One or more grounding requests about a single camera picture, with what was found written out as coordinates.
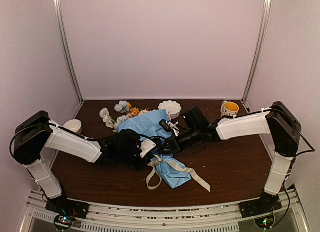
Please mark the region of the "cream ribbon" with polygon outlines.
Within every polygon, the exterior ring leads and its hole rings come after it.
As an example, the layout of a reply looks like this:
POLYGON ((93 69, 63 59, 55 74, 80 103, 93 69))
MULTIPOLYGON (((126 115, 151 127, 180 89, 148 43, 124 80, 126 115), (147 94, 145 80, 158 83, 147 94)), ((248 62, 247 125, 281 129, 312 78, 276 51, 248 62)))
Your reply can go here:
POLYGON ((159 156, 154 154, 148 166, 152 168, 152 171, 145 179, 146 186, 149 190, 156 190, 163 181, 165 181, 170 188, 176 189, 190 180, 194 180, 206 191, 211 192, 210 184, 202 179, 193 168, 186 167, 171 155, 159 156), (159 182, 157 185, 151 186, 150 182, 155 175, 159 177, 159 182))

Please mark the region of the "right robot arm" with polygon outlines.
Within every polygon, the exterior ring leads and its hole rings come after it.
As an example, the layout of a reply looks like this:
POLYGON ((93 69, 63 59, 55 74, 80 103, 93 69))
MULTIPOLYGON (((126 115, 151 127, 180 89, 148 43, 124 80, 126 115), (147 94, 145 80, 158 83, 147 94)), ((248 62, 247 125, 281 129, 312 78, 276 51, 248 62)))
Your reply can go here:
POLYGON ((160 152, 194 157, 191 148, 206 146, 195 166, 204 172, 211 195, 192 192, 192 205, 240 201, 246 216, 280 208, 279 192, 300 155, 302 126, 280 101, 257 112, 209 121, 198 106, 182 114, 186 128, 164 142, 160 152))

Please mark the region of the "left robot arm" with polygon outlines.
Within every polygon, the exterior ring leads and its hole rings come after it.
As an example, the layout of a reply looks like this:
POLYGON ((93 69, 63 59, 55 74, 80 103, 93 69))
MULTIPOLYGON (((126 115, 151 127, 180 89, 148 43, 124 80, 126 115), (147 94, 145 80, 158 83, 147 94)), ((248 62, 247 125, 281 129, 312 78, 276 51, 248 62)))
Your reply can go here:
POLYGON ((101 167, 114 168, 120 162, 127 162, 139 170, 148 162, 148 155, 156 147, 154 139, 131 129, 103 139, 86 137, 59 125, 49 118, 46 111, 41 110, 15 129, 9 152, 16 162, 27 169, 49 205, 56 212, 67 214, 76 207, 44 161, 43 150, 69 154, 101 167))

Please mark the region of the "blue hydrangea flower bunch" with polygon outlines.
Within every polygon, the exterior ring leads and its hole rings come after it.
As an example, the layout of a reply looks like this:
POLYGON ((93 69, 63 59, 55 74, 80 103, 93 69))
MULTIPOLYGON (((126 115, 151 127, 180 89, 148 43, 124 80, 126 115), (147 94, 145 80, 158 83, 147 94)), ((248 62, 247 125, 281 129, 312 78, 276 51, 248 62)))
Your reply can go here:
POLYGON ((118 113, 123 114, 122 116, 118 117, 116 120, 116 123, 118 125, 124 123, 129 119, 128 117, 128 111, 129 111, 129 103, 126 100, 119 101, 118 104, 114 106, 114 110, 118 113))

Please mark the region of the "blue wrapping paper sheet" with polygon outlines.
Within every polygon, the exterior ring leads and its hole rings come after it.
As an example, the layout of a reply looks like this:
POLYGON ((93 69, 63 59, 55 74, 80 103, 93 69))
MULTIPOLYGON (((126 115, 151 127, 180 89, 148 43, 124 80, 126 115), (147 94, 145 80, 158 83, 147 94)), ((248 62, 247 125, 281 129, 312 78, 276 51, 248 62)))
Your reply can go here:
MULTIPOLYGON (((173 134, 165 131, 160 125, 160 121, 162 120, 170 120, 164 109, 148 111, 147 113, 132 118, 128 115, 122 115, 117 118, 115 129, 118 133, 122 130, 129 129, 138 134, 152 138, 153 140, 160 139, 160 143, 163 144, 165 140, 170 138, 173 134)), ((166 182, 169 187, 175 189, 192 179, 188 172, 178 171, 168 164, 169 162, 173 162, 182 169, 186 168, 183 163, 174 159, 173 155, 159 154, 158 148, 148 154, 151 156, 149 166, 152 167, 152 171, 145 180, 149 190, 157 189, 163 181, 166 182), (151 186, 150 181, 155 175, 159 176, 160 183, 151 186)))

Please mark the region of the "orange flower stem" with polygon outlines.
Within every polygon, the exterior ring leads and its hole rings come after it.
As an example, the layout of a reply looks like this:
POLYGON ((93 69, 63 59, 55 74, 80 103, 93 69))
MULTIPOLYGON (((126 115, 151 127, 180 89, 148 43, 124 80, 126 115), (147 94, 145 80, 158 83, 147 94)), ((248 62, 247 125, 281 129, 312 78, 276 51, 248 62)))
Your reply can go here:
POLYGON ((129 102, 127 103, 127 107, 126 107, 126 116, 131 119, 137 116, 141 116, 144 114, 149 113, 150 110, 149 109, 139 109, 137 107, 133 107, 129 102))

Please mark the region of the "white flower stem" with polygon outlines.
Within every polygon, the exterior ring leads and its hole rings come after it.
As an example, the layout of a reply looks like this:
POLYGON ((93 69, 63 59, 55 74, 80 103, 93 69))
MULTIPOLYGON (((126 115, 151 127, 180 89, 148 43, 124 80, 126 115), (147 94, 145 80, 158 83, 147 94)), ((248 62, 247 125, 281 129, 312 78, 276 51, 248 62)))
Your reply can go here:
POLYGON ((99 116, 107 128, 110 128, 110 129, 116 128, 116 122, 111 117, 110 112, 106 107, 99 112, 99 116))

